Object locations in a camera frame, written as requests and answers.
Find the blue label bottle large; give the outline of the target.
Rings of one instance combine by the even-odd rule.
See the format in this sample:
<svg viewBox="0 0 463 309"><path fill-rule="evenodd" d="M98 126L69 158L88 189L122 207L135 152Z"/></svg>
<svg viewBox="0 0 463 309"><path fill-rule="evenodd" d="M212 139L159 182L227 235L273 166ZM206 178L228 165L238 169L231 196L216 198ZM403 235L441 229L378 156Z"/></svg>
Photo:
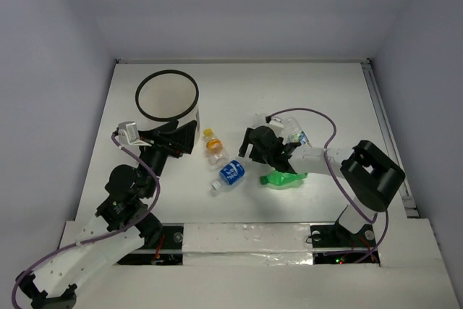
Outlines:
<svg viewBox="0 0 463 309"><path fill-rule="evenodd" d="M218 178L211 183L215 191L235 186L246 174L245 165L236 159L231 160L219 172Z"/></svg>

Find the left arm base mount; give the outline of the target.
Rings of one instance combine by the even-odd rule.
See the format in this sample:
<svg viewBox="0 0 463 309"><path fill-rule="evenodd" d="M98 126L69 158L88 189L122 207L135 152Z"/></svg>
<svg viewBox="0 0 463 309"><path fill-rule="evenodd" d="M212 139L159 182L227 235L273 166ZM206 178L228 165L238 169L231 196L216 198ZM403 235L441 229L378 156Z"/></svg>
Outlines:
<svg viewBox="0 0 463 309"><path fill-rule="evenodd" d="M184 224L163 226L161 237L152 246L142 246L124 256L116 264L120 266L180 266L183 264Z"/></svg>

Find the green plastic bottle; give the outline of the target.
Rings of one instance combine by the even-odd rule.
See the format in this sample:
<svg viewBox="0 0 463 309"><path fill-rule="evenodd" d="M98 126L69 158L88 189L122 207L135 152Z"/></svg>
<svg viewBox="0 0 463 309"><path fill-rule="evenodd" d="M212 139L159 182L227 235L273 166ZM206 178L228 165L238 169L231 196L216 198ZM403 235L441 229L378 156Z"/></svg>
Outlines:
<svg viewBox="0 0 463 309"><path fill-rule="evenodd" d="M259 178L262 186L273 190L285 190L293 187L299 187L307 178L307 173L291 174L285 172L272 171Z"/></svg>

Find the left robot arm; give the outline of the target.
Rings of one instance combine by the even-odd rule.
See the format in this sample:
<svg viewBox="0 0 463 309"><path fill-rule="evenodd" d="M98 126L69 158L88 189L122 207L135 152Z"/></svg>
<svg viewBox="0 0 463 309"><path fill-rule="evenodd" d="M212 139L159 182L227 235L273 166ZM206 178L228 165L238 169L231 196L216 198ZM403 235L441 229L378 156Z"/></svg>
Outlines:
<svg viewBox="0 0 463 309"><path fill-rule="evenodd" d="M190 154L198 131L196 120L180 125L170 121L139 131L135 122L123 122L112 132L113 144L137 162L114 167L105 185L107 198L75 237L75 241L34 262L16 279L17 293L32 308L73 308L86 284L140 247L156 247L163 225L153 215L161 188L159 177L168 158Z"/></svg>

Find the green blue label bottle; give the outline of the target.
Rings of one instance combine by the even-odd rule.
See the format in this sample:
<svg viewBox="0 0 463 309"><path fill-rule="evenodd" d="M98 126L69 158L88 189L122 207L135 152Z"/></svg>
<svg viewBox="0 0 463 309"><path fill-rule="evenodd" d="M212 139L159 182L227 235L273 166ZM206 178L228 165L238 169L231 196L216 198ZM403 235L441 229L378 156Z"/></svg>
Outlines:
<svg viewBox="0 0 463 309"><path fill-rule="evenodd" d="M299 143L301 145L311 146L305 131L294 117L285 119L284 130L288 143Z"/></svg>

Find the orange cap clear bottle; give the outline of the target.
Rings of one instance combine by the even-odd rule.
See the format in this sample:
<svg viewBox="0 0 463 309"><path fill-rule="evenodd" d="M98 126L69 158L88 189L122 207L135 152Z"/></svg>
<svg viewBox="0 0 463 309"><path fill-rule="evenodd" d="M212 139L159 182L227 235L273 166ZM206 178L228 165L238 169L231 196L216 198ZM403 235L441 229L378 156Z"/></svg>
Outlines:
<svg viewBox="0 0 463 309"><path fill-rule="evenodd" d="M210 165L214 167L224 166L229 156L223 143L211 128L205 129L203 136L205 138L205 150Z"/></svg>

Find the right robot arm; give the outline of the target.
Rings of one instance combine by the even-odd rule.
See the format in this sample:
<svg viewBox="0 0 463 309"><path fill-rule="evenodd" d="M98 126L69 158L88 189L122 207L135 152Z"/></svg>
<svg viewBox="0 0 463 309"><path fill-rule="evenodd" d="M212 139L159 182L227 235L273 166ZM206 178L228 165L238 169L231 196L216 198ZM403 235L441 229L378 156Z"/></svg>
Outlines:
<svg viewBox="0 0 463 309"><path fill-rule="evenodd" d="M324 174L346 180L354 197L333 225L340 245L352 244L377 213L385 213L405 181L404 171L379 147L361 140L353 148L316 148L300 142L286 143L268 126L246 129L238 156L267 164L290 174Z"/></svg>

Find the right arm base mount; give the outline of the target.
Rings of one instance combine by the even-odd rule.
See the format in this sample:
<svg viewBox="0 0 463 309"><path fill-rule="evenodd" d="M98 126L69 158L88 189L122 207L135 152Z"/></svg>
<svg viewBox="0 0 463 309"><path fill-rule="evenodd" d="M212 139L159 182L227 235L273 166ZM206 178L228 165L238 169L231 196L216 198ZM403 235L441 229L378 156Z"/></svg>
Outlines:
<svg viewBox="0 0 463 309"><path fill-rule="evenodd" d="M313 248L314 264L380 264L377 242L373 231L373 223L366 222L362 217L354 218L360 228L351 232L341 224L341 216L334 222L315 223L310 225L310 231L304 243Z"/></svg>

